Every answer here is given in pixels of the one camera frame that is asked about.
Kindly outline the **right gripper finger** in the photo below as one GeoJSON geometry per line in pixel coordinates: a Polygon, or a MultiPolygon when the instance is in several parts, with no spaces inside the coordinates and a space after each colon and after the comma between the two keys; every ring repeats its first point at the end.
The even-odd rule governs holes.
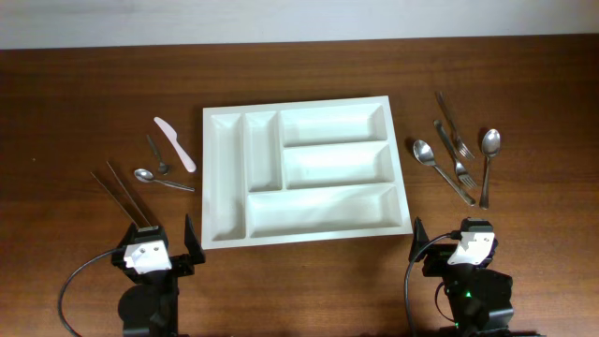
{"type": "Polygon", "coordinates": [[[413,225],[413,239],[408,256],[408,260],[418,262],[421,260],[420,250],[430,241],[427,232],[423,226],[422,220],[416,217],[413,225]]]}
{"type": "Polygon", "coordinates": [[[475,232],[475,233],[487,233],[493,232],[493,225],[485,220],[480,218],[467,217],[462,220],[460,224],[461,232],[475,232]]]}

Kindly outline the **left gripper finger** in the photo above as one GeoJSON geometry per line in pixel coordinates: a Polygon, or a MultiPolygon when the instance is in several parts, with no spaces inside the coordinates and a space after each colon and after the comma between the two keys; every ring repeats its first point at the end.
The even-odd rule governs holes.
{"type": "Polygon", "coordinates": [[[123,255],[129,245],[134,245],[140,253],[167,251],[168,236],[162,226],[137,228],[131,224],[117,245],[119,254],[123,255]]]}
{"type": "Polygon", "coordinates": [[[195,227],[189,214],[185,216],[184,220],[184,245],[194,265],[206,262],[204,250],[197,238],[195,227]]]}

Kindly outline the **silver fork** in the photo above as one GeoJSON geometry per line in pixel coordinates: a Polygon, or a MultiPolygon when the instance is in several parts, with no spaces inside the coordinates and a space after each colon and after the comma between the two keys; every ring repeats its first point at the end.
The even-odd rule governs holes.
{"type": "Polygon", "coordinates": [[[468,188],[476,187],[475,181],[473,180],[467,169],[464,167],[464,165],[461,163],[461,161],[458,159],[457,151],[454,149],[454,146],[452,145],[448,134],[445,132],[442,122],[440,120],[434,120],[433,125],[436,129],[439,138],[441,139],[442,143],[446,147],[446,150],[448,151],[449,155],[451,156],[454,162],[454,171],[458,180],[468,188]]]}
{"type": "Polygon", "coordinates": [[[456,124],[454,122],[452,110],[449,108],[449,106],[447,104],[444,93],[441,91],[437,91],[435,93],[435,97],[436,97],[437,103],[439,104],[439,106],[441,108],[441,111],[443,112],[443,114],[449,124],[453,143],[454,143],[457,151],[465,158],[474,159],[475,158],[474,155],[468,149],[468,147],[465,145],[465,143],[463,142],[463,140],[460,137],[460,133],[459,133],[458,128],[456,127],[456,124]]]}

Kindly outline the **large silver spoon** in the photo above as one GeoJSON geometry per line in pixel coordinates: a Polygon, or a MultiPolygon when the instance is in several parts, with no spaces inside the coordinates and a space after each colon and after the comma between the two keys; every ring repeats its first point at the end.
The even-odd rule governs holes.
{"type": "Polygon", "coordinates": [[[479,200],[479,207],[483,210],[489,208],[489,173],[493,157],[501,151],[501,135],[497,129],[490,129],[481,140],[481,152],[485,156],[484,180],[479,200]]]}
{"type": "Polygon", "coordinates": [[[436,163],[431,146],[424,140],[417,139],[413,144],[413,154],[416,160],[425,166],[434,168],[451,186],[451,188],[464,200],[469,206],[475,205],[475,200],[460,186],[458,186],[449,175],[436,163]]]}

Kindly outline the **pink plastic knife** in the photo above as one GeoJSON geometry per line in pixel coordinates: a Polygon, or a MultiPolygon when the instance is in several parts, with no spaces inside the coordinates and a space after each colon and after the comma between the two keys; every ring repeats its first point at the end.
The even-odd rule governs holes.
{"type": "Polygon", "coordinates": [[[153,121],[163,131],[164,135],[173,146],[173,149],[181,159],[184,168],[190,173],[195,172],[197,170],[197,165],[191,158],[191,156],[184,150],[182,145],[179,143],[178,134],[175,131],[175,129],[160,117],[154,117],[153,121]]]}

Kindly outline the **white plastic cutlery tray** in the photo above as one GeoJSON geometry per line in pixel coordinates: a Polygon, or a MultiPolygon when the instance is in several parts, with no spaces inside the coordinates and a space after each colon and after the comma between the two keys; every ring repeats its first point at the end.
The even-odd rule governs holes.
{"type": "Polygon", "coordinates": [[[411,232],[387,96],[206,108],[207,249],[411,232]]]}

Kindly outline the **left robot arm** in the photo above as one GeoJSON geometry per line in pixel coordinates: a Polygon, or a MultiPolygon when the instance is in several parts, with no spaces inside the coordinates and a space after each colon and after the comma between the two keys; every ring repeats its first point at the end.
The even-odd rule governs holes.
{"type": "Polygon", "coordinates": [[[195,266],[206,262],[190,216],[184,219],[185,254],[171,256],[168,236],[162,226],[130,225],[111,264],[134,285],[118,303],[124,336],[178,336],[179,280],[195,274],[195,266]]]}

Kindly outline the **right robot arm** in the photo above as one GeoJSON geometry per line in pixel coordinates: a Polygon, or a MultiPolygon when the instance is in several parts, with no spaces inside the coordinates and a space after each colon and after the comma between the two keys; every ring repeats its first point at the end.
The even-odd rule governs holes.
{"type": "Polygon", "coordinates": [[[512,331],[509,322],[515,310],[511,303],[513,278],[491,270],[498,241],[493,225],[484,219],[467,217],[460,228],[429,238],[420,218],[414,233],[408,267],[403,281],[405,312],[413,336],[431,335],[418,331],[409,302],[409,280],[413,267],[423,261],[425,277],[438,277],[437,294],[448,299],[452,325],[440,328],[436,336],[517,337],[536,336],[532,330],[512,331]]]}

